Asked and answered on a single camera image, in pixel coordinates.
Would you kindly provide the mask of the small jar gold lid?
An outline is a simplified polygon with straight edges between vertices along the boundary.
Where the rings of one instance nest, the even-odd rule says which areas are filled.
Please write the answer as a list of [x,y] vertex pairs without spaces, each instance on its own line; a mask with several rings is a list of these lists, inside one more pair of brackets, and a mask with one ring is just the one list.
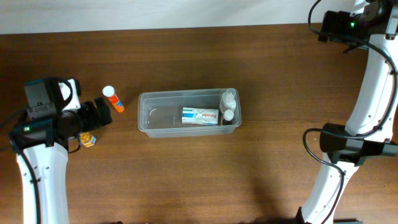
[[85,132],[80,134],[80,143],[85,147],[94,146],[95,142],[96,138],[90,132]]

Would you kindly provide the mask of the dark bottle white cap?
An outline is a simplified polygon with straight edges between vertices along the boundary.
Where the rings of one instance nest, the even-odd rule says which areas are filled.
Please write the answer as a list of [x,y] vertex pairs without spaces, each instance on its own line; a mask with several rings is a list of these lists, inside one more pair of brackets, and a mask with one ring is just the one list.
[[221,124],[223,126],[232,124],[234,118],[234,111],[226,110],[222,115]]

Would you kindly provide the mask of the white Panadol box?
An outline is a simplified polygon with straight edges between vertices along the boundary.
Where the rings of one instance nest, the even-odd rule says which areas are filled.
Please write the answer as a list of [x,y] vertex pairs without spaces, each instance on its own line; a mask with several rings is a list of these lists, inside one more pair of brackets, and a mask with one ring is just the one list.
[[183,124],[217,126],[219,111],[216,109],[187,108],[182,109]]

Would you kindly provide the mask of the white spray bottle clear cap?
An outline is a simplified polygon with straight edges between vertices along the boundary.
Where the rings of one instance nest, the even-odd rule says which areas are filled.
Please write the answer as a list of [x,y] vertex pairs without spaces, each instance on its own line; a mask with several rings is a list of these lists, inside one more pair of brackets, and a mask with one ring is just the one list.
[[228,88],[221,95],[220,111],[222,114],[224,114],[226,110],[231,110],[232,112],[234,112],[236,107],[237,107],[236,90],[233,88]]

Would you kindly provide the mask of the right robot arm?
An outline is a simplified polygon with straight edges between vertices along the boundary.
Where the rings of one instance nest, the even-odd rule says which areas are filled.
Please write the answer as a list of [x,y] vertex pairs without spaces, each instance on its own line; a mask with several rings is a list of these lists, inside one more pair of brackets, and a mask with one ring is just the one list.
[[327,11],[322,27],[311,28],[320,42],[367,49],[368,62],[354,110],[344,125],[316,131],[322,157],[312,192],[298,209],[296,223],[333,223],[350,178],[370,157],[397,155],[392,141],[397,109],[397,1],[356,1],[353,10]]

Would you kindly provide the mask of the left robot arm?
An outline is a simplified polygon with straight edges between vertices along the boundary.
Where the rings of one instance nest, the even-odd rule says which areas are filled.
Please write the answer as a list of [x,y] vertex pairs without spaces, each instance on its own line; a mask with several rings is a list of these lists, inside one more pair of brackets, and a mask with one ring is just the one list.
[[112,122],[102,97],[80,103],[74,78],[43,78],[24,84],[28,106],[9,133],[21,172],[24,223],[69,223],[68,147],[81,133]]

